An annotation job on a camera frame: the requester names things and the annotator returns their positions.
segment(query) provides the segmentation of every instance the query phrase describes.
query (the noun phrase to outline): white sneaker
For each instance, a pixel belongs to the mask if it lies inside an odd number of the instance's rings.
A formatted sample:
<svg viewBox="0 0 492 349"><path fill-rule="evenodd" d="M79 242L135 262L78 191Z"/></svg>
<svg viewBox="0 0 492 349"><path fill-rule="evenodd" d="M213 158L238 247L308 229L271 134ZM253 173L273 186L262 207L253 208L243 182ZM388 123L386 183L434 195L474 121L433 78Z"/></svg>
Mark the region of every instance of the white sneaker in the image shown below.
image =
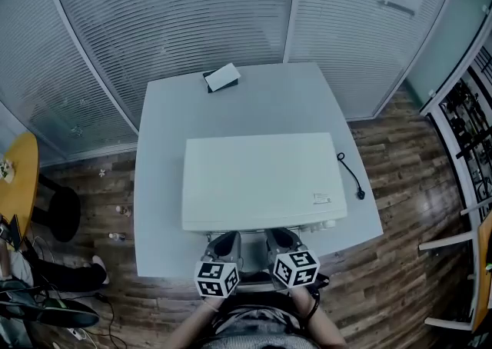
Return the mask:
<svg viewBox="0 0 492 349"><path fill-rule="evenodd" d="M92 263L99 264L101 267L104 268L104 270L106 272L106 279L102 284L109 284L108 271L106 270L106 266L105 266L104 262L102 261L102 259L98 255L94 255L94 256L92 256Z"/></svg>

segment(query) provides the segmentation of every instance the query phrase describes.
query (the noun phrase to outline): black cable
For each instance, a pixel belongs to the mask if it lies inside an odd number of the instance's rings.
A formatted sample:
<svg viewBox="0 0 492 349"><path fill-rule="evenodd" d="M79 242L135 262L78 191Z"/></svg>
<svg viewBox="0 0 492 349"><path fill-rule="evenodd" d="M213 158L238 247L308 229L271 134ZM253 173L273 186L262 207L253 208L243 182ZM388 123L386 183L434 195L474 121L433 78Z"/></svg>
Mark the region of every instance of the black cable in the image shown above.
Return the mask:
<svg viewBox="0 0 492 349"><path fill-rule="evenodd" d="M314 305L313 305L312 309L309 311L309 314L307 314L307 316L302 319L302 323L303 323L304 327L308 327L309 320L313 317L314 313L317 311L317 308L320 305L320 299L321 299L320 291L317 288L312 288L312 289L308 289L308 290L309 290L309 294L314 299Z"/></svg>
<svg viewBox="0 0 492 349"><path fill-rule="evenodd" d="M32 222L31 221L29 221L29 226L31 227L32 243L35 244L36 243L36 236L34 234L34 229L32 228ZM39 250L41 251L41 257L44 260L45 259L45 252L43 252L43 248L41 247L40 244L38 244L38 247L39 247Z"/></svg>
<svg viewBox="0 0 492 349"><path fill-rule="evenodd" d="M78 296L78 297L72 297L72 298L62 298L62 300L78 300L79 298L87 298L87 297L94 297L93 294L88 294L86 296Z"/></svg>
<svg viewBox="0 0 492 349"><path fill-rule="evenodd" d="M84 328L82 328L82 330L85 331L86 333L90 334L90 335L98 335L99 337L110 337L109 334L96 334L96 333L92 333L90 331L87 331ZM125 346L125 348L128 347L127 344L126 344L126 342L124 342L120 337L116 337L116 335L113 335L113 338L116 338L117 340L120 340L121 342L123 342L123 345Z"/></svg>
<svg viewBox="0 0 492 349"><path fill-rule="evenodd" d="M127 346L126 342L123 341L120 337L116 337L116 335L113 335L113 333L111 332L111 326L113 325L113 322L115 321L115 310L113 309L113 304L111 304L111 302L109 301L109 299L106 296L104 296L103 294L100 294L100 293L94 294L94 298L96 298L100 302L106 303L111 308L111 321L109 322L109 326L108 326L108 333L109 334L96 334L96 333L91 333L90 331L86 331L86 332L89 334L93 334L93 335L101 335L103 337L109 337L109 339L111 340L113 345L116 347L116 349L120 349L120 347L116 344L116 342L113 341L113 338L116 338L117 340L120 340L121 342L123 342L125 349L127 349L128 346Z"/></svg>
<svg viewBox="0 0 492 349"><path fill-rule="evenodd" d="M364 200L364 198L366 197L366 192L364 192L362 190L362 187L361 187L361 184L359 183L359 180L357 179L357 176L354 174L354 172L348 168L348 166L345 164L344 162L344 158L345 158L345 154L343 152L341 152L340 154L337 155L337 160L342 163L342 165L348 170L349 173L352 174L352 177L354 177L355 179L355 182L357 182L357 198L359 200Z"/></svg>

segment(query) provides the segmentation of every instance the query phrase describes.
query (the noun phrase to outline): black stool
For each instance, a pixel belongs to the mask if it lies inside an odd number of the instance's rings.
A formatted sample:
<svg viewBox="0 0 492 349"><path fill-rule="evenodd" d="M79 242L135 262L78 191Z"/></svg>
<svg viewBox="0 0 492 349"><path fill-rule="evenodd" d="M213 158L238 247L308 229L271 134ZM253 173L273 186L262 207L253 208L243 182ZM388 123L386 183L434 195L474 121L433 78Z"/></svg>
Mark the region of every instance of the black stool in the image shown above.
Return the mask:
<svg viewBox="0 0 492 349"><path fill-rule="evenodd" d="M62 187L43 174L38 177L41 185L55 192L47 211L34 207L32 220L48 226L55 238L61 242L70 241L77 233L80 224L80 200L71 188Z"/></svg>

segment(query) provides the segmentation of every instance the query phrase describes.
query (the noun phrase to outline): white card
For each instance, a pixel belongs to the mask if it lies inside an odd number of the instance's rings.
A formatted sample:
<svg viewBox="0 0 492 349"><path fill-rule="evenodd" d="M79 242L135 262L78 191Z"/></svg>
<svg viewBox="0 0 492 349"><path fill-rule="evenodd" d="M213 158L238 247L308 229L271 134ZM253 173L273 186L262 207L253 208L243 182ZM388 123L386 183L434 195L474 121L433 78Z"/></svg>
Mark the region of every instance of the white card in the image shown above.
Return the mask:
<svg viewBox="0 0 492 349"><path fill-rule="evenodd" d="M330 195L326 193L315 193L314 203L315 204L331 203Z"/></svg>
<svg viewBox="0 0 492 349"><path fill-rule="evenodd" d="M230 63L205 77L205 80L207 80L210 89L215 92L224 85L229 84L240 77L239 71Z"/></svg>

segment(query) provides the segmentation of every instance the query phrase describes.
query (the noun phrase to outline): white printer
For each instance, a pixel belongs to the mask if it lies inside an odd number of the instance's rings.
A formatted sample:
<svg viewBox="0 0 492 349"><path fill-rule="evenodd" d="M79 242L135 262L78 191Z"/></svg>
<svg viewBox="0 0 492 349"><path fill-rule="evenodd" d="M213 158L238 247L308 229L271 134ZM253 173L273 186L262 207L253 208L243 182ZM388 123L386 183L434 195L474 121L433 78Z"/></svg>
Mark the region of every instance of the white printer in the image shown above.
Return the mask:
<svg viewBox="0 0 492 349"><path fill-rule="evenodd" d="M329 133L188 139L187 231L324 227L347 216Z"/></svg>

